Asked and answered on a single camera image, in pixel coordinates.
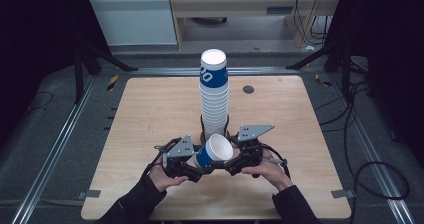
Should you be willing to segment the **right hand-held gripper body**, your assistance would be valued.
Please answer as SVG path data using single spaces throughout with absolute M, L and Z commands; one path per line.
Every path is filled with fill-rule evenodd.
M 262 144 L 259 137 L 274 128 L 273 124 L 241 125 L 236 135 L 239 140 L 239 155 L 248 159 L 246 166 L 257 166 L 263 156 Z

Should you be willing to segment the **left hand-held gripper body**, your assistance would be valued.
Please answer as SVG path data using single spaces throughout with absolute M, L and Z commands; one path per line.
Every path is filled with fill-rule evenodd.
M 189 168 L 187 163 L 194 155 L 194 145 L 189 135 L 170 141 L 162 152 L 162 168 L 168 177 L 188 177 Z

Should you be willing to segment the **blue white corrugated cup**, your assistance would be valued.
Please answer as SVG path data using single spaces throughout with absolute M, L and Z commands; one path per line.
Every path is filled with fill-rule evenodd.
M 233 147 L 226 137 L 213 134 L 194 154 L 194 164 L 198 168 L 210 168 L 213 161 L 229 161 L 233 157 Z

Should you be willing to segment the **stack of paper cups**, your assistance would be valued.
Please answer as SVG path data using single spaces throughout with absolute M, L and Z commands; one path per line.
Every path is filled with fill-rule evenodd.
M 204 139 L 213 134 L 225 136 L 228 124 L 229 81 L 226 54 L 209 49 L 201 55 L 201 123 Z

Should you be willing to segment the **person's right hand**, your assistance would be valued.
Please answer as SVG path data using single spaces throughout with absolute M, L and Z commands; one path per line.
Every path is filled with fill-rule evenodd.
M 244 167 L 242 174 L 260 175 L 270 182 L 279 192 L 293 185 L 291 179 L 285 174 L 282 167 L 273 163 L 273 155 L 270 151 L 264 150 L 261 163 L 258 166 Z

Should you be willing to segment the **person's left hand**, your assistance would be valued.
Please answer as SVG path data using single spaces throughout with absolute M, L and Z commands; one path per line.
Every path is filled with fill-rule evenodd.
M 169 187 L 179 186 L 183 182 L 189 180 L 189 178 L 186 176 L 176 178 L 168 177 L 161 165 L 154 165 L 151 168 L 148 176 L 159 192 L 164 192 Z

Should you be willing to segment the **yellow black tape strip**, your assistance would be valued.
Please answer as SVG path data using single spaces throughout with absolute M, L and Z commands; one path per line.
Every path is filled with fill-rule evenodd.
M 329 82 L 329 81 L 322 81 L 322 80 L 320 79 L 320 76 L 319 76 L 318 74 L 314 74 L 314 78 L 315 78 L 315 81 L 316 81 L 317 83 L 319 83 L 320 85 L 322 85 L 322 86 L 325 86 L 325 87 L 330 87 L 330 86 L 332 86 L 331 82 Z
M 107 91 L 113 90 L 113 88 L 114 88 L 114 86 L 115 86 L 115 84 L 118 80 L 118 77 L 119 77 L 118 75 L 114 75 L 114 76 L 111 77 L 109 84 L 107 86 Z

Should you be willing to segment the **grey tape piece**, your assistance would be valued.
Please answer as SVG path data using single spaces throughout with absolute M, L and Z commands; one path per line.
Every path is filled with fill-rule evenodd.
M 353 190 L 333 190 L 331 192 L 332 196 L 334 199 L 338 199 L 338 198 L 354 198 L 356 196 L 355 192 Z
M 85 200 L 87 197 L 98 198 L 100 196 L 100 190 L 86 190 L 79 192 L 77 195 L 78 200 Z

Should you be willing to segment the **black metal stand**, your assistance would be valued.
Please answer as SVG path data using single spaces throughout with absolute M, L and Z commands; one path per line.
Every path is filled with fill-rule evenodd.
M 118 59 L 115 59 L 111 54 L 107 54 L 93 45 L 85 44 L 78 47 L 74 53 L 76 104 L 82 100 L 84 94 L 83 65 L 86 65 L 86 68 L 90 73 L 98 74 L 100 72 L 100 64 L 96 60 L 87 60 L 90 55 L 95 58 L 100 57 L 125 72 L 137 71 L 137 68 L 122 63 Z
M 328 59 L 324 65 L 326 72 L 334 72 L 338 67 L 342 68 L 342 93 L 345 97 L 349 96 L 350 92 L 350 64 L 351 64 L 351 51 L 347 43 L 331 42 L 326 44 L 320 50 L 307 56 L 301 61 L 287 66 L 290 70 L 299 70 L 306 66 L 308 63 L 318 59 L 321 56 L 327 55 Z

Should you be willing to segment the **white cabinet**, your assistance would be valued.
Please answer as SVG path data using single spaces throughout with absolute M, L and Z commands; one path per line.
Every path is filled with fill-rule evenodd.
M 169 0 L 90 0 L 109 46 L 177 43 Z

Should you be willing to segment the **black curtain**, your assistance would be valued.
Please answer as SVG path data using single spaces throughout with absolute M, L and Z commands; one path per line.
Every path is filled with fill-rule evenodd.
M 343 22 L 388 122 L 424 167 L 424 0 L 339 0 L 332 29 Z
M 0 147 L 41 80 L 73 64 L 77 38 L 109 51 L 89 0 L 0 0 Z

